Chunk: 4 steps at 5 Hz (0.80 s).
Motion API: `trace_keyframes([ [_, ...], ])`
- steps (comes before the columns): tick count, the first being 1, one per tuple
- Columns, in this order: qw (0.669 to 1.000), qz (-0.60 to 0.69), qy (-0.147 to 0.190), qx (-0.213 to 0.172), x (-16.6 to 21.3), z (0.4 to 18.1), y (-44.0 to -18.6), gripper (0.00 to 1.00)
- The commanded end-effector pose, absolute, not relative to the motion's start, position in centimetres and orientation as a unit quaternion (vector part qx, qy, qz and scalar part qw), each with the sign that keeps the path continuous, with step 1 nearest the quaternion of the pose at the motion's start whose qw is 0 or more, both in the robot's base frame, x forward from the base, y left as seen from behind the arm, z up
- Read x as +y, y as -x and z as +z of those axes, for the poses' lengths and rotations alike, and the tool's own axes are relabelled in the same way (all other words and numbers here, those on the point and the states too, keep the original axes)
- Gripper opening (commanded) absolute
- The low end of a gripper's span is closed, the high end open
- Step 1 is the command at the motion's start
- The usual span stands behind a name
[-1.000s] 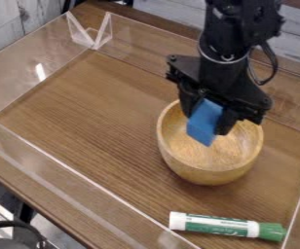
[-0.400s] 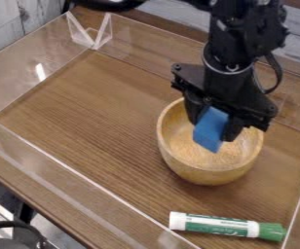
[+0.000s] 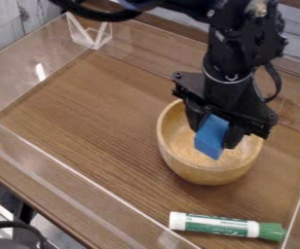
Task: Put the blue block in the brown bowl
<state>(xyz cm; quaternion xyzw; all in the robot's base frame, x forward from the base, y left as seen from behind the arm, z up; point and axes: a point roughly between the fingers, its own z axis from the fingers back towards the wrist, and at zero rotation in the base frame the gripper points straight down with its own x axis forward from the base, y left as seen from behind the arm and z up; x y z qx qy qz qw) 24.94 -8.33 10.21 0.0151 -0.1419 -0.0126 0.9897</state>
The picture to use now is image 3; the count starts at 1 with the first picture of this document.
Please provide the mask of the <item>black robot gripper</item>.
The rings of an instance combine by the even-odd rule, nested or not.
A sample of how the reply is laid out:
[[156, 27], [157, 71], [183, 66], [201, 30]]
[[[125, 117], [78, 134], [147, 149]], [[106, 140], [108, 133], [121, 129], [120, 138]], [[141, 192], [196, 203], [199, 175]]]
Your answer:
[[199, 131], [212, 114], [229, 122], [223, 143], [225, 149], [233, 150], [245, 135], [269, 138], [277, 114], [268, 103], [280, 93], [280, 76], [275, 70], [268, 73], [275, 80], [275, 94], [271, 97], [261, 95], [255, 75], [237, 83], [225, 83], [212, 79], [205, 72], [173, 73], [173, 95], [184, 101], [192, 130]]

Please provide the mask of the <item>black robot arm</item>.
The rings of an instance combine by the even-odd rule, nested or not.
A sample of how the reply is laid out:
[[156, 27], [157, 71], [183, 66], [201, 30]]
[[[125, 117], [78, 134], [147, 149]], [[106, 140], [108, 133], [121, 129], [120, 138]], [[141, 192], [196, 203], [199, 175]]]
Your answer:
[[163, 7], [209, 25], [209, 47], [200, 73], [175, 72], [173, 95], [183, 100], [189, 126], [199, 132], [217, 116], [228, 121], [220, 145], [232, 149], [247, 135], [267, 139], [277, 123], [264, 97], [256, 71], [265, 68], [281, 91], [283, 80], [273, 60], [283, 56], [288, 39], [277, 0], [118, 0], [121, 9], [101, 12], [76, 0], [49, 0], [66, 11], [97, 21], [121, 22]]

